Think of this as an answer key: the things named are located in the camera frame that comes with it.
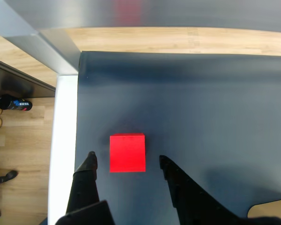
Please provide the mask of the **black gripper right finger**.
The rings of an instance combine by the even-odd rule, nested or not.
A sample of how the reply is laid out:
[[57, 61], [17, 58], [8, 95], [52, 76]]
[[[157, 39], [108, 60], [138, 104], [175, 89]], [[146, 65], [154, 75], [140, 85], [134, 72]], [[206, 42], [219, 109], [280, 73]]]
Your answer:
[[170, 158], [161, 155], [159, 163], [181, 225], [245, 224], [243, 219], [215, 200]]

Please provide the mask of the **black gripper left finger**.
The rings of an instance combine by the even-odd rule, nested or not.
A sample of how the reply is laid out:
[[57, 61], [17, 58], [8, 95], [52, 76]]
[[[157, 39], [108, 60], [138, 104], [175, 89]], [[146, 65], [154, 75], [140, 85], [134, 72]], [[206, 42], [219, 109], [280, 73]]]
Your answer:
[[88, 153], [87, 158], [73, 174], [70, 196], [66, 213], [79, 210], [99, 202], [96, 187], [97, 157], [95, 152]]

